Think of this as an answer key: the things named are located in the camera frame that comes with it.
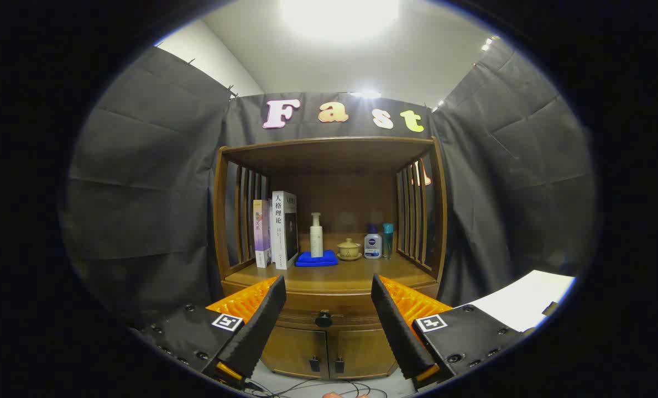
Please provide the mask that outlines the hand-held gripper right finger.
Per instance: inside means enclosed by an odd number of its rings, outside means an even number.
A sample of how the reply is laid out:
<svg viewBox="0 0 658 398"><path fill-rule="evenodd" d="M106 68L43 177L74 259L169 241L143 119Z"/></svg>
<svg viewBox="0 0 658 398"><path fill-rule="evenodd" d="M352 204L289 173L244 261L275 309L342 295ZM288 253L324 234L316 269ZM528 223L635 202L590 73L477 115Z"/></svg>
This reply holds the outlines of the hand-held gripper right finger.
<svg viewBox="0 0 658 398"><path fill-rule="evenodd" d="M483 367L534 332L473 304L452 308L384 275L374 274L371 298L403 377L418 390Z"/></svg>

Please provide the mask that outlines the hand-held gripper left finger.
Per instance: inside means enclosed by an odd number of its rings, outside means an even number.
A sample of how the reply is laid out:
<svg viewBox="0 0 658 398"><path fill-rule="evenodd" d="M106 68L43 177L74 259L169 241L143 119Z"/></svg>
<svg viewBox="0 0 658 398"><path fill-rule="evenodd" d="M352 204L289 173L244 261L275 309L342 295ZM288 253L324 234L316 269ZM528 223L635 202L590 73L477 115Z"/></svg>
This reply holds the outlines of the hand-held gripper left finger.
<svg viewBox="0 0 658 398"><path fill-rule="evenodd" d="M139 330L144 342L229 387L244 387L286 302L275 276L210 305L182 305Z"/></svg>

